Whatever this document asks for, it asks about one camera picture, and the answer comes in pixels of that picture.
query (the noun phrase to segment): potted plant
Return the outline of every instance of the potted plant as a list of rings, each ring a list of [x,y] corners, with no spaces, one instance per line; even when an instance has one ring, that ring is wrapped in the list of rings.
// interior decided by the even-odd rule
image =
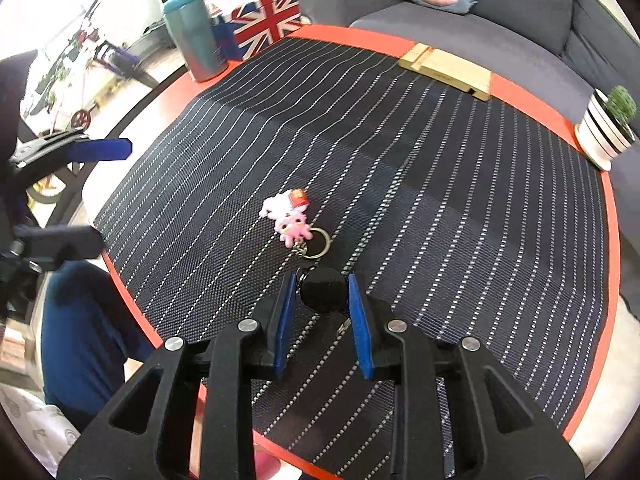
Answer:
[[[615,86],[608,96],[600,90],[591,96],[575,134],[584,154],[601,170],[609,171],[611,161],[638,140],[628,125],[637,112],[623,86]]]

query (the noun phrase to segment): placemat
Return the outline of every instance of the placemat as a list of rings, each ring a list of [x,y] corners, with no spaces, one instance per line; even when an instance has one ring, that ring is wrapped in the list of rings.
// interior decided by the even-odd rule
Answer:
[[[303,187],[333,240],[319,265],[356,272],[431,336],[479,337],[564,428],[607,316],[599,174],[516,108],[397,61],[289,38],[233,70],[106,203],[108,254],[163,338],[214,337],[306,262],[258,218]],[[393,388],[362,378],[343,320],[297,307],[285,380],[254,383],[254,425],[338,476],[387,478]]]

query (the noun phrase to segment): metal screw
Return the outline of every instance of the metal screw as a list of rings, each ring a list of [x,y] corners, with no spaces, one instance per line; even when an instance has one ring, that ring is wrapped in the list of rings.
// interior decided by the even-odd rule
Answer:
[[[387,323],[386,327],[391,331],[397,334],[401,334],[406,330],[406,323],[401,319],[392,319]]]
[[[470,352],[475,352],[480,349],[480,342],[475,337],[465,337],[462,340],[462,348]]]
[[[24,250],[24,244],[20,240],[14,240],[11,244],[11,254],[14,256],[20,256]]]
[[[238,330],[240,332],[253,332],[258,328],[258,322],[255,319],[243,319],[238,323]]]
[[[36,262],[29,262],[29,268],[34,270],[38,274],[42,274],[42,267],[39,266]]]
[[[179,350],[184,346],[184,339],[181,337],[170,337],[164,342],[164,347],[170,352]]]

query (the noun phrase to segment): union jack flag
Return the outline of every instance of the union jack flag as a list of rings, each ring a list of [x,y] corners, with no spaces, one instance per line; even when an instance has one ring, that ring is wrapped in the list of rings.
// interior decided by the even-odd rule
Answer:
[[[230,38],[225,41],[220,30],[216,34],[230,59],[249,59],[302,26],[298,0],[252,0],[216,21],[217,29],[226,27],[226,33],[233,34],[235,55],[229,52]]]

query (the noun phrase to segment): teal tumbler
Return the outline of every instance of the teal tumbler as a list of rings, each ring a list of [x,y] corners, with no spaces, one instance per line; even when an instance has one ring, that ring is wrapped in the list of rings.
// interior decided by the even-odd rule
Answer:
[[[207,81],[227,67],[203,0],[167,0],[164,22],[195,82]]]

